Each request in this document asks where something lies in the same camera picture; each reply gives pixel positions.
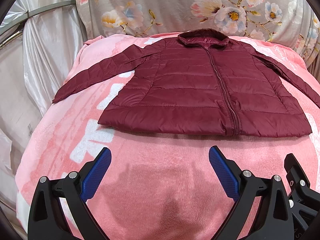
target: blue textured pad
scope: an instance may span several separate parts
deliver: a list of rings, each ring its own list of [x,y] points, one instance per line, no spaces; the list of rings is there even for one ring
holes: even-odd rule
[[[239,182],[214,147],[209,150],[209,161],[227,196],[236,202],[240,197]]]
[[[111,163],[111,151],[106,148],[82,182],[81,199],[86,202],[93,198],[100,182]]]

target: jacket's left sleeve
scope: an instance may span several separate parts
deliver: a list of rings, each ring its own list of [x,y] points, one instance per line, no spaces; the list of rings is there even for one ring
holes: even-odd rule
[[[299,89],[307,97],[309,97],[320,108],[320,96],[315,92],[308,83],[304,82],[302,78],[298,77],[286,66],[276,61],[275,59],[265,56],[264,54],[256,51],[251,45],[245,43],[242,44],[245,49],[253,56],[259,59],[264,65],[271,68],[279,74],[284,80],[288,81],[294,87]]]
[[[165,47],[165,39],[157,41],[145,48],[133,44],[123,52],[94,64],[71,78],[57,92],[52,103],[78,93],[96,83],[105,81],[120,73],[134,70],[145,62],[148,56],[161,52]]]

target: zipper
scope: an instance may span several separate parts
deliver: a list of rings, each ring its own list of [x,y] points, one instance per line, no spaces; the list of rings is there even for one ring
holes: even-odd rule
[[[222,77],[220,76],[220,73],[219,71],[217,70],[217,68],[215,67],[215,65],[213,64],[212,62],[212,57],[210,55],[210,52],[209,50],[207,50],[205,47],[202,47],[205,49],[205,51],[207,52],[208,56],[209,56],[209,59],[210,59],[210,63],[211,63],[211,66],[218,78],[218,81],[220,83],[220,87],[222,88],[222,94],[223,94],[223,98],[226,102],[226,105],[231,113],[231,116],[232,116],[232,119],[233,119],[233,124],[234,124],[234,130],[233,130],[233,135],[238,135],[239,134],[239,119],[238,119],[238,115],[236,114],[236,111],[235,109],[233,108],[233,105],[231,103],[231,99],[230,99],[230,95],[228,93],[228,90],[227,90],[227,86],[226,84],[224,83],[224,81],[222,80]]]

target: jacket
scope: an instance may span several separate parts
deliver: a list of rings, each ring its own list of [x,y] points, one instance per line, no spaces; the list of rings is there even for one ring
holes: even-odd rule
[[[213,29],[132,45],[70,79],[53,103],[120,73],[132,79],[98,123],[121,130],[292,137],[311,126],[281,76],[318,107],[320,96],[284,65]]]

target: pink blanket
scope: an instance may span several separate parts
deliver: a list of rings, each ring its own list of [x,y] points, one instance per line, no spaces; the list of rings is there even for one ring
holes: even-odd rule
[[[144,47],[163,37],[177,35],[134,38],[115,34],[87,41],[67,80],[131,44]],[[244,37],[232,38],[247,42],[283,63],[320,93],[319,83],[293,50]],[[306,113],[313,131],[309,136],[229,138],[128,133],[98,125],[103,109],[132,76],[133,72],[120,74],[49,108],[32,134],[16,175],[17,213],[25,229],[38,179],[43,175],[58,179],[70,171],[78,171],[104,146],[112,152],[112,163],[87,205],[110,239],[211,239],[233,205],[209,163],[208,151],[213,145],[218,145],[241,169],[249,169],[256,176],[280,175],[288,192],[284,158],[288,153],[294,153],[312,188],[320,191],[320,134],[317,128],[320,127],[320,110],[289,83],[283,81]],[[73,233],[81,238],[65,200],[62,205]],[[240,236],[248,232],[253,218],[254,212]]]

